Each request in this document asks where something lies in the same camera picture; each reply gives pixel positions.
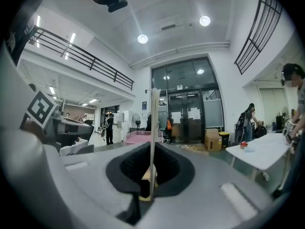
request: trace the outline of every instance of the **ceiling light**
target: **ceiling light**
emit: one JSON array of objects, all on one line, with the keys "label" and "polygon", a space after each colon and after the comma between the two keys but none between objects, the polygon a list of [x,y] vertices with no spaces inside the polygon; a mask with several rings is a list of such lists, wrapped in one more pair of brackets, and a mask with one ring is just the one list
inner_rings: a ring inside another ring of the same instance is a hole
[{"label": "ceiling light", "polygon": [[203,69],[200,69],[199,71],[197,71],[197,74],[203,74],[203,73],[204,73]]},{"label": "ceiling light", "polygon": [[36,25],[39,27],[39,25],[40,25],[40,16],[38,15],[37,16],[37,22],[36,22]]},{"label": "ceiling light", "polygon": [[75,34],[75,33],[72,33],[72,36],[71,36],[71,38],[70,38],[70,42],[71,42],[71,43],[73,43],[75,36],[76,36],[76,34]]},{"label": "ceiling light", "polygon": [[208,26],[210,24],[211,20],[210,20],[210,17],[204,15],[200,18],[199,22],[202,26]]},{"label": "ceiling light", "polygon": [[142,34],[142,35],[138,36],[138,42],[142,43],[142,44],[147,43],[148,37],[146,35]]},{"label": "ceiling light", "polygon": [[52,94],[55,94],[55,91],[54,91],[54,88],[53,88],[53,87],[49,86],[49,89],[50,89],[50,91],[51,91]]}]

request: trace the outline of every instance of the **glass door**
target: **glass door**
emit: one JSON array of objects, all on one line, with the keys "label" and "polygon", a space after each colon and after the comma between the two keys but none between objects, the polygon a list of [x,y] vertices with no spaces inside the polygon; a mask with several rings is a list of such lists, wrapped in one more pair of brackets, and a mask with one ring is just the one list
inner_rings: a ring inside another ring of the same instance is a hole
[{"label": "glass door", "polygon": [[175,143],[203,143],[203,110],[199,91],[168,94]]}]

